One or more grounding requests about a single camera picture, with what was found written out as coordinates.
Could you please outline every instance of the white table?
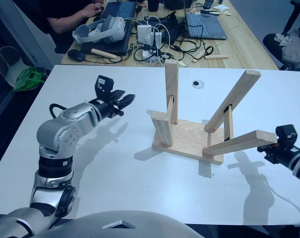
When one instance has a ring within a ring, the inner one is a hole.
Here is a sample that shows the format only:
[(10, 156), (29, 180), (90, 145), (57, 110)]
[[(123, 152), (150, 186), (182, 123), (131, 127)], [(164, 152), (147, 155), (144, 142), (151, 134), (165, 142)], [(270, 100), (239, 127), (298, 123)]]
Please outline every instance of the white table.
[[(181, 68), (179, 118), (210, 119), (242, 69)], [(261, 70), (262, 77), (234, 110), (234, 135), (294, 124), (300, 148), (300, 72)], [(183, 223), (277, 225), (300, 223), (300, 181), (256, 149), (225, 155), (221, 166), (152, 151), (149, 113), (165, 111), (164, 69), (57, 65), (0, 162), (0, 213), (29, 205), (38, 169), (36, 132), (51, 119), (49, 105), (95, 97), (101, 74), (115, 89), (136, 94), (125, 116), (105, 119), (83, 137), (72, 184), (79, 198), (67, 218), (107, 210), (145, 210)], [(203, 89), (192, 87), (200, 79)]]

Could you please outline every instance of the white vr headset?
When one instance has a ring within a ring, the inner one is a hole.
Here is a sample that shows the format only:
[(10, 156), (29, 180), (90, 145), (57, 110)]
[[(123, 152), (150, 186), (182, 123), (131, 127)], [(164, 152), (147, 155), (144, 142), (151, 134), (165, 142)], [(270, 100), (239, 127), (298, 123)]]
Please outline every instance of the white vr headset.
[(108, 15), (106, 19), (95, 21), (89, 25), (80, 25), (72, 33), (75, 42), (79, 45), (86, 42), (107, 44), (121, 41), (125, 36), (125, 21), (122, 17)]

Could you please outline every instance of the power adapter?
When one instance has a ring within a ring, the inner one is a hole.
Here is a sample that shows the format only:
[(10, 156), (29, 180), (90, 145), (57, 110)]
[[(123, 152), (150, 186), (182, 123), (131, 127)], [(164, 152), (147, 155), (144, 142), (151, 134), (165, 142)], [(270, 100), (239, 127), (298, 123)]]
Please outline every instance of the power adapter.
[(137, 26), (137, 37), (138, 37), (138, 42), (140, 44), (146, 44), (146, 35), (151, 32), (151, 30), (149, 28), (151, 28), (151, 25), (138, 25)]
[[(154, 33), (151, 32), (150, 34), (146, 35), (146, 44), (152, 46), (153, 45), (153, 37)], [(155, 45), (158, 49), (161, 47), (161, 39), (162, 39), (162, 33), (156, 32), (155, 33)]]

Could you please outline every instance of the gray floor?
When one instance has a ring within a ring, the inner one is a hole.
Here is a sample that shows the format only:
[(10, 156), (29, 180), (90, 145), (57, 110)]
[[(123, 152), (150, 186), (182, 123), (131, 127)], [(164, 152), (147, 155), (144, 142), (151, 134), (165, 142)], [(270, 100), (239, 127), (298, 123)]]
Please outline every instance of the gray floor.
[[(230, 2), (261, 43), (267, 34), (282, 33), (294, 9), (290, 0), (230, 0)], [(299, 27), (300, 15), (292, 29)], [(282, 65), (271, 54), (270, 56), (278, 67)]]

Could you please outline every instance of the green object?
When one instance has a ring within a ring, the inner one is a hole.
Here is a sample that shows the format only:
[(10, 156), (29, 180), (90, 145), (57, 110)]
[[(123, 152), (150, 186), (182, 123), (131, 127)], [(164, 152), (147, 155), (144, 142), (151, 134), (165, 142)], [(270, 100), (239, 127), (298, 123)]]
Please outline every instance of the green object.
[(35, 88), (39, 83), (44, 83), (41, 80), (44, 75), (46, 74), (37, 72), (33, 66), (25, 69), (18, 76), (13, 91), (20, 92)]

